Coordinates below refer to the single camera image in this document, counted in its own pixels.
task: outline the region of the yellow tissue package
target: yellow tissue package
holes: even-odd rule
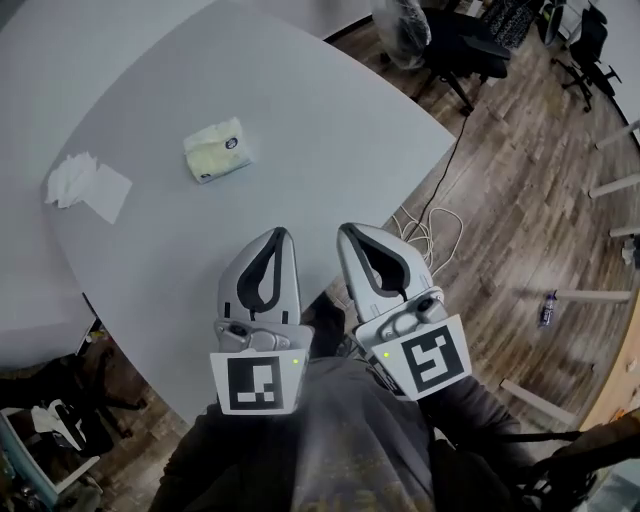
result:
[[[187,165],[199,183],[206,183],[249,165],[251,155],[237,118],[209,126],[184,139]]]

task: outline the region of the gray table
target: gray table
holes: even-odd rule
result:
[[[257,162],[197,184],[182,140],[233,116]],[[89,151],[132,180],[115,225],[84,203],[46,211],[118,345],[193,421],[216,397],[208,353],[217,283],[236,253],[285,226],[307,306],[339,273],[338,226],[383,224],[452,142],[348,56],[220,0],[123,73],[54,163]]]

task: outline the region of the plastic cover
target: plastic cover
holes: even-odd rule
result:
[[[371,12],[391,60],[401,69],[421,67],[431,30],[418,0],[371,0]]]

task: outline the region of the water bottle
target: water bottle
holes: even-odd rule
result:
[[[553,319],[553,308],[555,307],[556,296],[553,293],[547,295],[547,300],[544,301],[542,306],[542,312],[540,313],[540,327],[549,327],[551,320]]]

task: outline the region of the person's arm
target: person's arm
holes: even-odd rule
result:
[[[266,421],[225,416],[210,405],[169,459],[149,512],[184,510],[259,440]]]
[[[454,444],[472,449],[505,480],[535,459],[522,443],[495,441],[519,434],[520,422],[484,386],[466,377],[418,402],[422,414]]]

